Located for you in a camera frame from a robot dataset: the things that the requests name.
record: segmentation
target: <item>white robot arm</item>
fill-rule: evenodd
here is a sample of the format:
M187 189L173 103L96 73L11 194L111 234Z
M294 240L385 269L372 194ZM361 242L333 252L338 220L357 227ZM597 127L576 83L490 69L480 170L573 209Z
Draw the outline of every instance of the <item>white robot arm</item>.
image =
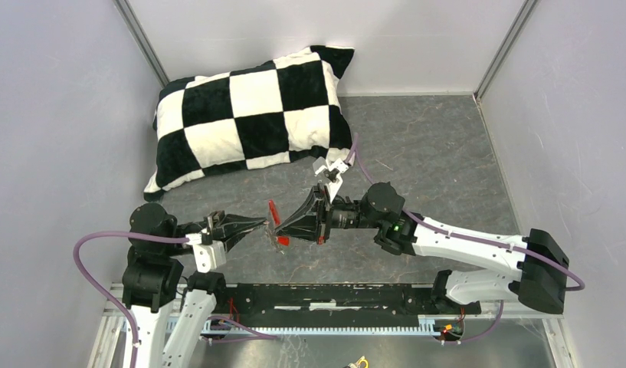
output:
M133 305L130 308L139 328L140 344L137 349L135 368L186 368L191 361L205 321L215 309L216 298L207 277L209 271L226 263L225 247L221 241L203 245L204 233L189 234L198 272L188 280L188 293L175 329L164 346L166 324L172 311L172 301L157 311L152 307ZM123 366L130 366L133 353L132 334L126 335L126 350Z
M375 243L394 255L442 257L483 269L440 272L434 293L449 303L520 301L545 313L563 312L567 277L562 271L569 260L547 232L533 229L523 237L447 225L404 210L405 199L385 182L351 201L336 195L346 164L319 159L313 168L328 183L311 189L301 207L277 227L277 235L321 244L332 228L377 228ZM527 254L548 258L561 270Z

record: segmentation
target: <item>gray floor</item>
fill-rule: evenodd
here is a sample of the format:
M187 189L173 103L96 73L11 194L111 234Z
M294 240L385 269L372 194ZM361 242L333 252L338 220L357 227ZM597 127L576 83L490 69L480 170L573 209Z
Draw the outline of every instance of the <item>gray floor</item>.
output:
M469 320L467 337L488 326L489 320ZM123 367L124 343L122 333L112 368ZM503 320L491 335L459 347L442 347L426 336L285 335L213 346L200 341L188 367L340 368L363 355L371 368L556 367L542 321L529 319Z
M451 225L516 234L509 198L471 97L347 97L342 111L360 134L360 153L375 179L391 181L410 210ZM216 209L267 215L273 199L286 218L316 182L312 158L266 169L204 178L166 193L162 204L180 222ZM343 176L339 194L359 199L369 184L358 168ZM280 253L254 232L218 271L228 282L418 282L438 271L472 267L440 258L394 256L374 244L374 230L335 230L325 245L291 241ZM195 271L182 258L184 275Z

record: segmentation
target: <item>checkered pillow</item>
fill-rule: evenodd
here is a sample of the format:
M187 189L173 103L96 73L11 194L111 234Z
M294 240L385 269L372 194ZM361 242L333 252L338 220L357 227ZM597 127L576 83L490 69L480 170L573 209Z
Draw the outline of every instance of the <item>checkered pillow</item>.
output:
M352 57L352 48L310 46L258 67L169 83L159 94L157 171L144 199L204 176L346 157L351 132L336 88Z

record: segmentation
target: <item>metal frame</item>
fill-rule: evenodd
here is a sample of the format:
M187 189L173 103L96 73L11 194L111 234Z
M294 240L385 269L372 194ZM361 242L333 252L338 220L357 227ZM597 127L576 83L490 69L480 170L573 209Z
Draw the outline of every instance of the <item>metal frame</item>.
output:
M148 40L148 36L146 36L146 33L143 31L143 28L139 23L139 19L136 17L134 11L132 10L132 6L129 4L128 0L112 1L114 2L116 8L119 9L123 20L126 21L126 25L128 26L130 33L134 37L136 43L139 45L139 49L148 61L148 64L150 64L152 71L157 76L159 83L162 84L162 87L165 87L170 81L169 77L166 74L166 71L164 71L162 63L159 62L159 58L157 57L155 50L152 48L152 45Z
M516 42L518 35L523 30L527 19L529 19L530 15L533 13L536 4L538 4L539 0L525 0L523 6L520 7L520 11L518 15L516 15L516 19L513 20L511 24L511 28L506 33L500 48L498 48L496 55L493 57L487 72L484 73L484 77L480 82L480 85L477 86L475 90L474 97L476 100L480 100L482 96L487 92L487 89L491 85L491 81L495 78L497 71L500 69L500 66L506 59L506 56L509 54L509 50Z
M175 327L176 318L179 316L179 308L182 302L180 293L183 292L183 288L185 284L178 285L178 295L173 301L173 309L171 311L169 322L166 327L167 332L169 333L172 328ZM123 296L123 285L122 284L113 284L110 292L117 298L121 298ZM482 313L474 316L467 316L467 319L473 320L491 320L495 318L499 303L497 302L482 302L480 303L482 307ZM400 328L392 328L392 329L375 329L374 331L368 331L365 333L356 333L356 331L334 331L334 330L310 330L310 331L301 331L298 329L287 329L284 331L287 335L315 335L315 334L360 334L360 335L414 335L421 336L426 335L430 330L429 325L433 324L436 320L454 320L457 318L456 315L441 315L441 316L426 316L419 315L419 328L415 329L413 327L409 327L406 329ZM542 320L543 326L545 328L546 336L549 342L549 349L552 352L552 356L556 363L557 368L576 368L577 364L575 363L574 357L572 356L572 352L569 349L568 339L567 339L567 329L564 324L562 315L554 315L554 314L544 314L538 312L537 310L529 309L528 307L523 306L519 302L509 302L507 301L504 304L504 313L502 315L504 320L525 320L525 319L540 319ZM103 317L101 318L100 326L98 329L98 334L96 336L96 340L94 341L93 349L91 352L89 363L87 364L88 368L110 368L113 358L114 352L116 350L116 346L118 344L120 333L126 328L125 317L119 312L118 309L111 302L107 302L105 306L105 310L103 311ZM275 333L274 329L256 329L265 333ZM232 331L233 334L240 334L240 331Z

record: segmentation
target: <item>black square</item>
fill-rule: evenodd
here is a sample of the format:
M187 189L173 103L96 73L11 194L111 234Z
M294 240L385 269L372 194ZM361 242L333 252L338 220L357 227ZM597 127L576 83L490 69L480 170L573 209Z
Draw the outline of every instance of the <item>black square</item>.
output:
M230 163L221 163L220 165L212 165L202 169L205 176L222 175L233 173L234 171L247 170L247 161L233 161Z
M329 148L348 148L352 144L351 130L339 107L329 105Z
M329 153L329 149L322 146L312 146L310 149L305 149L303 151L290 151L288 155L290 156L290 161L293 163L299 159L304 157L312 156L312 157L326 157Z
M272 156L288 151L288 130L284 113L237 117L236 129L241 138L245 159Z
M228 77L184 90L182 102L184 127L231 119L232 117L234 117L234 113L231 110Z
M271 71L272 69L275 69L275 68L276 66L274 65L274 61L270 60L257 67L250 67L248 69L242 69L240 71L232 71L231 73L229 73L229 75L242 75L242 74L256 73L257 71Z
M157 177L160 187L192 171L200 170L200 164L188 145L184 130L168 133L157 143Z
M310 46L310 50L316 52L322 60L331 65L337 79L342 78L356 52L352 48L329 48L328 46Z
M173 81L170 81L166 87L164 87L160 92L159 92L159 102L162 102L162 100L164 99L164 97L170 95L173 92L176 92L178 90L183 90L186 88L186 84L195 81L195 77L186 77L186 78L182 78L182 79L175 79Z
M329 104L322 61L277 69L284 111Z

